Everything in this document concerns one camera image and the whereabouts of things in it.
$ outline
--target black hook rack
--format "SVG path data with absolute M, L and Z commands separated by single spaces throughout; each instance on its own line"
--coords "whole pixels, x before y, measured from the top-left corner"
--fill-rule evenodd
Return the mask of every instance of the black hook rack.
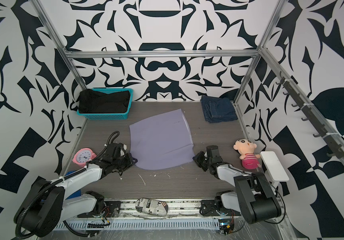
M 284 88 L 287 90 L 287 93 L 284 95 L 290 95 L 292 99 L 296 102 L 296 104 L 292 104 L 293 107 L 300 107 L 301 111 L 304 113 L 306 118 L 301 118 L 303 121 L 310 121 L 313 127 L 316 129 L 317 134 L 313 134 L 313 137 L 322 137 L 323 140 L 327 143 L 330 150 L 333 154 L 329 154 L 328 156 L 336 156 L 337 158 L 344 157 L 344 151 L 341 148 L 341 144 L 338 144 L 336 139 L 332 136 L 333 134 L 337 134 L 336 132 L 328 132 L 327 127 L 325 124 L 320 122 L 317 116 L 320 114 L 318 110 L 314 106 L 314 104 L 306 103 L 303 93 L 300 90 L 296 90 L 297 86 L 294 85 L 295 82 L 289 80 L 281 80 L 280 83 L 283 84 Z
M 284 77 L 281 77 L 281 80 L 280 80 L 278 83 L 276 83 L 276 84 L 277 84 L 277 85 L 283 84 L 284 81 L 285 81 L 285 78 L 284 78 Z

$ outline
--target wallpaper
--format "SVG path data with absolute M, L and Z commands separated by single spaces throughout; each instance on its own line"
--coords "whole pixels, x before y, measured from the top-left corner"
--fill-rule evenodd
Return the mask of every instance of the wallpaper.
M 62 170 L 80 89 L 27 0 L 0 1 L 0 239 L 35 180 Z
M 124 87 L 134 101 L 233 99 L 251 57 L 79 58 L 74 59 L 88 88 Z
M 289 176 L 281 182 L 288 217 L 298 237 L 344 238 L 344 166 L 260 60 L 239 101 L 256 152 L 274 151 Z
M 344 138 L 344 0 L 289 0 L 267 48 Z M 297 236 L 344 239 L 344 166 L 278 81 L 261 60 L 239 102 L 243 121 L 290 177 L 279 189 Z
M 277 0 L 43 0 L 68 50 L 256 49 Z
M 344 138 L 344 0 L 290 0 L 267 47 Z

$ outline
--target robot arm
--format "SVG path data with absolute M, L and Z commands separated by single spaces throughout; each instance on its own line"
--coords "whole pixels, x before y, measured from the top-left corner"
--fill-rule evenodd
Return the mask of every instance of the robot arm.
M 104 178 L 109 173 L 118 172 L 119 175 L 122 175 L 123 171 L 137 162 L 130 153 L 125 152 L 123 144 L 109 143 L 111 137 L 108 139 L 104 150 L 81 170 L 52 181 L 38 180 L 32 185 L 14 217 L 18 238 L 24 239 L 34 234 L 38 237 L 44 237 L 59 222 L 79 214 L 85 216 L 98 215 L 102 211 L 104 196 L 96 192 L 89 191 L 80 197 L 67 198 L 77 190 Z M 21 234 L 21 227 L 31 233 L 28 235 Z
M 242 214 L 247 223 L 252 224 L 281 215 L 281 208 L 261 172 L 251 173 L 234 168 L 223 162 L 217 146 L 208 146 L 207 152 L 199 152 L 194 161 L 204 171 L 236 188 L 236 192 L 226 192 L 217 199 L 218 208 L 233 209 Z

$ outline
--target cable tie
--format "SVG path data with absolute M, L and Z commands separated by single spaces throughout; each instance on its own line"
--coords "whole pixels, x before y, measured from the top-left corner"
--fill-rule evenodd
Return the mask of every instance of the cable tie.
M 327 133 L 325 133 L 325 136 L 323 136 L 322 138 L 324 139 L 325 137 L 327 137 L 329 135 L 340 135 L 340 134 L 338 132 L 327 132 Z
M 302 105 L 302 107 L 300 108 L 300 110 L 302 110 L 305 106 L 308 106 L 308 105 L 314 105 L 313 103 L 304 103 L 303 105 Z

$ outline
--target plush toy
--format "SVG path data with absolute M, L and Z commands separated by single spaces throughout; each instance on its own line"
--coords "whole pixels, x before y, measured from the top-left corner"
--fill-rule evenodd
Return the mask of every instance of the plush toy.
M 255 148 L 257 148 L 255 143 L 252 143 L 248 139 L 240 139 L 235 142 L 233 148 L 241 154 L 240 159 L 242 160 L 243 167 L 246 169 L 261 167 L 257 160 L 261 156 L 260 154 L 255 154 Z

